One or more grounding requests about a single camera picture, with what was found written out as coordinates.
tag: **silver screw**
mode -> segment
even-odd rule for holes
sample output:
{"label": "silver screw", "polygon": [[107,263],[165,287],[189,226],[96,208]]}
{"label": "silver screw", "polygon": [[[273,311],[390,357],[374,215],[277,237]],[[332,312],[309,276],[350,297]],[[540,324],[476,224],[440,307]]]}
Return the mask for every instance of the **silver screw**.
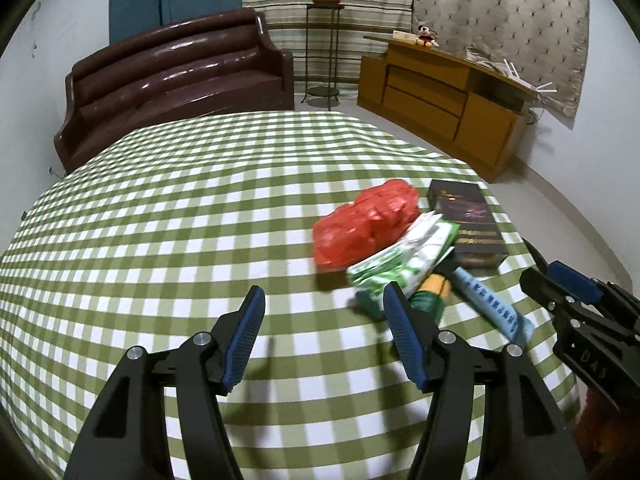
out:
{"label": "silver screw", "polygon": [[198,332],[193,336],[193,343],[198,346],[207,345],[209,341],[211,341],[211,334],[209,332]]}
{"label": "silver screw", "polygon": [[511,343],[510,345],[507,345],[507,353],[511,357],[520,357],[522,355],[522,348]]}
{"label": "silver screw", "polygon": [[132,346],[127,350],[127,357],[132,361],[135,361],[136,359],[140,359],[144,352],[145,349],[142,348],[142,346]]}
{"label": "silver screw", "polygon": [[456,340],[456,335],[453,332],[449,332],[449,330],[443,330],[438,334],[438,339],[444,344],[450,345]]}

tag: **checkered tablecloth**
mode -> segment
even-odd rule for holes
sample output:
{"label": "checkered tablecloth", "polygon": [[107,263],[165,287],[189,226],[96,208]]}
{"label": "checkered tablecloth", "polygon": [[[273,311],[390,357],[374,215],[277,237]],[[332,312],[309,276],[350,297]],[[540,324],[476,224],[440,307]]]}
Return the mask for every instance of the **checkered tablecloth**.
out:
{"label": "checkered tablecloth", "polygon": [[[338,112],[261,112],[137,130],[53,186],[0,263],[0,400],[54,476],[124,350],[176,348],[236,310],[253,284],[267,311],[244,380],[220,407],[250,479],[402,479],[430,397],[407,381],[335,274],[316,275],[311,229],[367,187],[402,178],[478,182],[510,256],[486,283],[535,323],[530,359],[558,404],[575,379],[552,354],[545,311],[518,286],[533,264],[507,215],[464,163]],[[505,340],[453,296],[442,325],[471,344]],[[188,478],[175,391],[174,473]],[[465,478],[478,466],[476,388]]]}

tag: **white wall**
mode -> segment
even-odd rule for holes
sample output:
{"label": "white wall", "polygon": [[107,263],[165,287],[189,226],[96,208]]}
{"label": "white wall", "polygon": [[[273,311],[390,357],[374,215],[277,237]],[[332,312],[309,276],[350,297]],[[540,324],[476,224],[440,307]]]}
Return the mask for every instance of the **white wall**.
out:
{"label": "white wall", "polygon": [[0,251],[63,170],[65,75],[109,43],[109,0],[37,0],[0,57]]}
{"label": "white wall", "polygon": [[518,156],[595,227],[637,292],[640,43],[612,0],[590,0],[588,61],[574,124],[545,111]]}

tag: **sofa backrest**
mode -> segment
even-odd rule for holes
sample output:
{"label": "sofa backrest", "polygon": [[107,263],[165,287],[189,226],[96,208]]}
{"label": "sofa backrest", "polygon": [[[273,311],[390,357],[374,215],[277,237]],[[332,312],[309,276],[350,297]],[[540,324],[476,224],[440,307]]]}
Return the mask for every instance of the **sofa backrest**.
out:
{"label": "sofa backrest", "polygon": [[103,121],[172,89],[255,66],[253,9],[174,23],[107,46],[71,71],[76,107],[88,123]]}

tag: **wooden dresser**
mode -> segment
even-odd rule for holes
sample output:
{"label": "wooden dresser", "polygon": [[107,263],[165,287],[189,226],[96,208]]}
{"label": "wooden dresser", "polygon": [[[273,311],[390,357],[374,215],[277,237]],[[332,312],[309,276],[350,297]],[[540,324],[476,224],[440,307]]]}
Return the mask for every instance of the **wooden dresser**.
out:
{"label": "wooden dresser", "polygon": [[536,91],[436,48],[365,38],[388,47],[362,57],[358,105],[495,180],[518,147]]}

